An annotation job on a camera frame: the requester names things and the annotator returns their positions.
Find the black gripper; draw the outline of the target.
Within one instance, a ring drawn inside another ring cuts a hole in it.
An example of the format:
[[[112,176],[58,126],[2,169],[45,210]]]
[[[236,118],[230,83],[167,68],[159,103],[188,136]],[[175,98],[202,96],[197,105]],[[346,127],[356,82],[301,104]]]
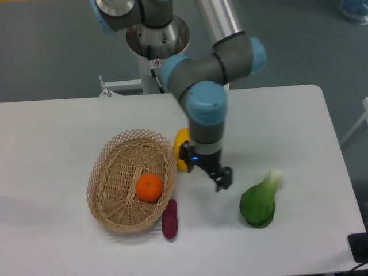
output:
[[[186,140],[179,148],[179,169],[190,173],[194,166],[204,170],[216,184],[216,192],[227,190],[233,183],[230,167],[221,167],[221,150],[211,154],[201,154],[195,146]]]

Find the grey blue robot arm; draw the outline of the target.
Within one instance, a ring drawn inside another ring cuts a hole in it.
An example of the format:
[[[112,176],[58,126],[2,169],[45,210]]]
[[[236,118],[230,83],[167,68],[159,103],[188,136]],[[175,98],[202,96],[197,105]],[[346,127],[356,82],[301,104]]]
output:
[[[231,1],[197,1],[213,52],[198,60],[182,52],[189,42],[186,24],[171,1],[91,1],[105,32],[126,30],[130,48],[149,62],[162,61],[161,72],[150,71],[160,93],[171,93],[189,121],[189,140],[179,146],[179,158],[191,171],[204,170],[217,190],[232,184],[232,170],[220,164],[227,113],[225,85],[261,70],[266,50],[248,37]]]

